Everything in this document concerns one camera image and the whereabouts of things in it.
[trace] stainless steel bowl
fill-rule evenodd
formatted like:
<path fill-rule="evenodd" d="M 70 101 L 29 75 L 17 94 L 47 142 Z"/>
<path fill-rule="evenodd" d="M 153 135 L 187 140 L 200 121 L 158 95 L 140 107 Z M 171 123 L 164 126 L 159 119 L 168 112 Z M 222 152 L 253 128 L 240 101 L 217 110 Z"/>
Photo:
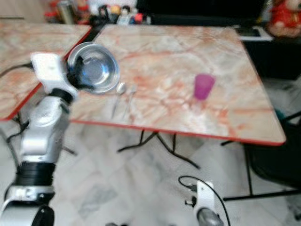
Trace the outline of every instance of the stainless steel bowl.
<path fill-rule="evenodd" d="M 82 74 L 78 76 L 88 79 L 93 86 L 93 89 L 84 89 L 85 91 L 101 95 L 117 86 L 120 78 L 119 66 L 108 49 L 93 42 L 84 42 L 70 53 L 67 60 L 70 68 L 75 66 L 79 56 L 84 64 Z"/>

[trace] white floor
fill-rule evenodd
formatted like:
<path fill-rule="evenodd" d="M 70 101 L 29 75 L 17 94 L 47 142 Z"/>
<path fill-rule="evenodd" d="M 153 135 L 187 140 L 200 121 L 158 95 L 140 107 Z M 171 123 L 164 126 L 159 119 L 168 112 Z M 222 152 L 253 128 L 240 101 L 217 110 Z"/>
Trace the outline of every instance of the white floor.
<path fill-rule="evenodd" d="M 286 114 L 301 110 L 298 82 L 264 81 L 271 101 Z M 8 134 L 13 122 L 1 124 Z M 177 178 L 193 175 L 213 182 L 223 196 L 247 194 L 246 168 L 240 144 L 220 146 L 220 140 L 178 136 L 177 152 L 197 162 L 197 170 L 168 154 L 156 140 L 136 150 L 116 153 L 137 143 L 140 132 L 72 124 L 65 145 L 79 154 L 63 151 L 55 172 L 56 196 L 51 206 L 56 226 L 197 226 L 192 209 L 184 205 L 193 193 Z M 163 134 L 171 142 L 171 136 Z M 6 144 L 0 141 L 0 194 L 14 177 L 14 165 Z M 280 185 L 252 174 L 256 193 L 280 191 Z M 301 226 L 287 207 L 285 197 L 227 202 L 233 226 Z M 216 209 L 225 220 L 218 200 Z"/>

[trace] purple plastic cup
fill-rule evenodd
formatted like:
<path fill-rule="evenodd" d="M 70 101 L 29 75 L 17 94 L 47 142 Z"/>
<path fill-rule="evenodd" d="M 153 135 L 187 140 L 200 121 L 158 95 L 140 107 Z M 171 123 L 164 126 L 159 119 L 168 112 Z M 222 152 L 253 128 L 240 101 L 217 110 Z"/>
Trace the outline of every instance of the purple plastic cup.
<path fill-rule="evenodd" d="M 213 85 L 215 83 L 215 78 L 210 74 L 198 74 L 194 81 L 194 96 L 199 100 L 205 100 Z"/>

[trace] black cable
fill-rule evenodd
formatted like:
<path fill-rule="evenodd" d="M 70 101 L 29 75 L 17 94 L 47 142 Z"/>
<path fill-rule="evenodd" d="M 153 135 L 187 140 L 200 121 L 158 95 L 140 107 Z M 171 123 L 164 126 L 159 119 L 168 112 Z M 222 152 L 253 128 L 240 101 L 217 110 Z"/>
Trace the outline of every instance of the black cable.
<path fill-rule="evenodd" d="M 8 148 L 10 150 L 10 153 L 11 153 L 11 155 L 13 157 L 16 170 L 18 170 L 18 168 L 19 168 L 19 161 L 18 161 L 18 157 L 17 157 L 17 154 L 16 154 L 16 151 L 15 151 L 14 147 L 10 143 L 7 142 L 6 135 L 3 132 L 3 130 L 1 130 L 1 129 L 0 129 L 0 136 L 2 136 L 2 138 L 6 141 L 6 143 L 8 145 Z"/>
<path fill-rule="evenodd" d="M 15 69 L 18 69 L 18 68 L 22 68 L 22 67 L 27 67 L 27 68 L 30 68 L 30 69 L 33 69 L 33 66 L 32 66 L 32 63 L 29 62 L 29 63 L 26 63 L 26 64 L 22 64 L 22 65 L 15 65 L 15 66 L 12 66 L 6 70 L 4 70 L 3 72 L 0 73 L 0 78 L 2 76 L 4 76 L 5 74 L 7 74 L 8 72 L 12 71 L 12 70 L 15 70 Z"/>
<path fill-rule="evenodd" d="M 6 139 L 6 142 L 7 142 L 7 143 L 10 143 L 10 141 L 11 141 L 12 138 L 21 135 L 21 134 L 24 132 L 24 130 L 26 130 L 26 128 L 28 127 L 28 125 L 29 125 L 29 121 L 26 121 L 26 122 L 24 122 L 23 124 L 21 124 L 21 125 L 20 125 L 20 128 L 21 128 L 21 129 L 20 129 L 20 132 L 15 133 L 15 134 L 9 136 L 9 137 Z"/>
<path fill-rule="evenodd" d="M 217 193 L 217 192 L 216 192 L 209 184 L 207 184 L 207 183 L 206 183 L 204 180 L 202 180 L 202 179 L 199 179 L 199 178 L 194 177 L 194 176 L 189 176 L 189 175 L 183 175 L 183 176 L 180 176 L 180 177 L 178 178 L 178 181 L 179 181 L 180 185 L 182 185 L 182 186 L 184 186 L 184 187 L 186 187 L 186 188 L 188 188 L 188 189 L 190 189 L 190 190 L 191 190 L 191 187 L 192 187 L 192 186 L 184 184 L 184 183 L 181 181 L 181 179 L 183 179 L 183 178 L 191 178 L 191 179 L 194 179 L 194 180 L 198 180 L 198 181 L 202 182 L 204 185 L 206 185 L 207 187 L 209 187 L 210 190 L 213 191 L 213 193 L 216 195 L 216 197 L 220 200 L 220 202 L 221 202 L 221 204 L 222 204 L 222 207 L 223 207 L 223 209 L 224 209 L 224 211 L 225 211 L 225 214 L 226 214 L 228 226 L 231 226 L 230 218 L 229 218 L 229 215 L 228 215 L 228 212 L 227 212 L 225 203 L 224 203 L 224 201 L 222 200 L 222 198 L 219 196 L 219 194 L 218 194 L 218 193 Z"/>
<path fill-rule="evenodd" d="M 12 144 L 10 142 L 11 142 L 12 138 L 21 135 L 24 132 L 24 130 L 26 130 L 26 128 L 28 127 L 28 125 L 29 125 L 29 121 L 26 121 L 25 123 L 20 124 L 20 132 L 15 133 L 15 134 L 9 136 L 8 138 L 6 138 L 6 135 L 5 135 L 5 133 L 3 131 L 0 131 L 1 136 L 3 138 L 5 138 L 5 141 L 6 141 L 6 143 L 8 145 L 8 148 L 9 148 L 9 150 L 11 152 L 11 155 L 12 155 L 14 163 L 15 163 L 16 170 L 18 170 L 18 168 L 19 168 L 19 161 L 18 161 L 18 157 L 17 157 L 16 151 L 15 151 L 14 147 L 12 146 Z"/>

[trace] spoon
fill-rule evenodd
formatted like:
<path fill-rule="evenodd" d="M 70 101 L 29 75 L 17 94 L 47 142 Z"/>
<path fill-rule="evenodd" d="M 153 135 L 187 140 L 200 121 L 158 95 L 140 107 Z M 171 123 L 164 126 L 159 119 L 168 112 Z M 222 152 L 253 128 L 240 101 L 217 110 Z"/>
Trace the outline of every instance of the spoon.
<path fill-rule="evenodd" d="M 129 107 L 130 107 L 130 105 L 131 105 L 132 98 L 133 98 L 135 92 L 137 92 L 137 85 L 136 85 L 136 84 L 134 84 L 134 85 L 131 86 L 131 90 L 130 90 L 130 98 L 129 98 L 129 100 L 128 100 L 126 109 L 125 109 L 124 112 L 123 112 L 122 118 L 124 118 L 124 116 L 126 115 L 126 112 L 128 111 L 128 109 L 129 109 Z"/>
<path fill-rule="evenodd" d="M 113 107 L 113 112 L 112 112 L 112 116 L 111 116 L 111 119 L 114 117 L 114 114 L 115 114 L 115 111 L 116 111 L 116 108 L 117 108 L 117 105 L 119 104 L 119 99 L 120 99 L 120 96 L 122 94 L 124 94 L 127 90 L 127 86 L 124 82 L 121 82 L 118 86 L 117 86 L 117 89 L 116 89 L 116 93 L 117 93 L 117 99 L 115 101 L 115 105 Z"/>

